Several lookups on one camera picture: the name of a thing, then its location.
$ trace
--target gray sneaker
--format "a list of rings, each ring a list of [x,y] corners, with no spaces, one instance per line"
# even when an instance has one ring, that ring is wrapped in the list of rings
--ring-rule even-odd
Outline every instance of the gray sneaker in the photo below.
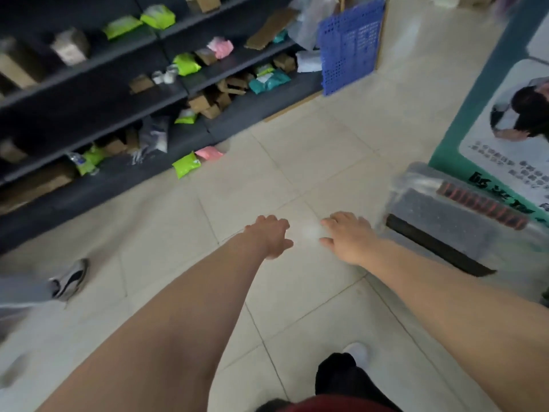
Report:
[[[53,299],[67,302],[72,298],[86,280],[88,268],[89,260],[80,259],[63,276],[52,277],[50,282],[53,287]]]

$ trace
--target white plastic bag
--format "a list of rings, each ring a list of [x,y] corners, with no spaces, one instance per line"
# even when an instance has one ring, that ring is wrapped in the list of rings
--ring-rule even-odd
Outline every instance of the white plastic bag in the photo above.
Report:
[[[298,58],[298,72],[318,72],[322,70],[322,61],[320,59],[320,50],[308,52],[303,50],[297,52],[295,56]]]
[[[338,0],[292,0],[289,7],[301,13],[287,27],[288,35],[304,49],[313,50],[319,23],[334,12],[337,2]]]

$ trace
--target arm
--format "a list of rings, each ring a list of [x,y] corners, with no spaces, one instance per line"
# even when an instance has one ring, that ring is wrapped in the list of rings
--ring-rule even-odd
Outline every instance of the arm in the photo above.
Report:
[[[505,412],[549,404],[549,310],[379,239],[368,221],[335,213],[321,243],[377,276]]]
[[[257,269],[293,245],[260,216],[114,332],[39,412],[206,411],[217,365]]]

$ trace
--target blue plastic crate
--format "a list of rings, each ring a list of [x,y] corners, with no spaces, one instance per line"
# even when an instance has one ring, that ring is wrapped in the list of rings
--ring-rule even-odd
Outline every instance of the blue plastic crate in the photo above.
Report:
[[[385,0],[371,0],[319,24],[324,95],[373,72]]]

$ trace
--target bottle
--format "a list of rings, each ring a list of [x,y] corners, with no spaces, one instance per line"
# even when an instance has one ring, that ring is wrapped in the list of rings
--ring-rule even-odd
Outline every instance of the bottle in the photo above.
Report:
[[[81,173],[89,173],[90,175],[97,175],[99,169],[93,163],[88,161],[84,156],[77,152],[68,152],[67,157],[77,166],[80,167]]]

